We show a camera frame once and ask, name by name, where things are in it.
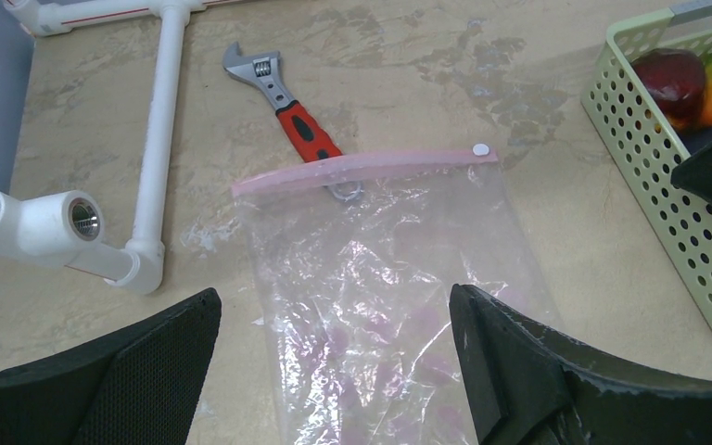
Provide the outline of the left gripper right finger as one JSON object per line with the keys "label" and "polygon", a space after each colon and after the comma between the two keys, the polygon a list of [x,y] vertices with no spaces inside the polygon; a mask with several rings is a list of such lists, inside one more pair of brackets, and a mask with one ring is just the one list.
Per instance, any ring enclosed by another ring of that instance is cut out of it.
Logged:
{"label": "left gripper right finger", "polygon": [[712,444],[712,381],[598,350],[476,286],[451,289],[481,444]]}

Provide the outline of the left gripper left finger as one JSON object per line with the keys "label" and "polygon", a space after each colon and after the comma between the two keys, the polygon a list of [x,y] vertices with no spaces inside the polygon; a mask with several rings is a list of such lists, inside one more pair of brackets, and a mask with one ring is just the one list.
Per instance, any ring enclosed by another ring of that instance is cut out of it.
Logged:
{"label": "left gripper left finger", "polygon": [[213,288],[0,372],[0,444],[184,444],[222,315]]}

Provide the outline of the clear zip top bag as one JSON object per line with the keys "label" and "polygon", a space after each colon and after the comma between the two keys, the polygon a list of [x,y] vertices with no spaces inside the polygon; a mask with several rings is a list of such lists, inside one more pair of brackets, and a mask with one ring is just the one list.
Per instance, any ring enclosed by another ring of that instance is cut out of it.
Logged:
{"label": "clear zip top bag", "polygon": [[232,188],[285,444],[473,444],[456,284],[557,326],[496,151],[363,153]]}

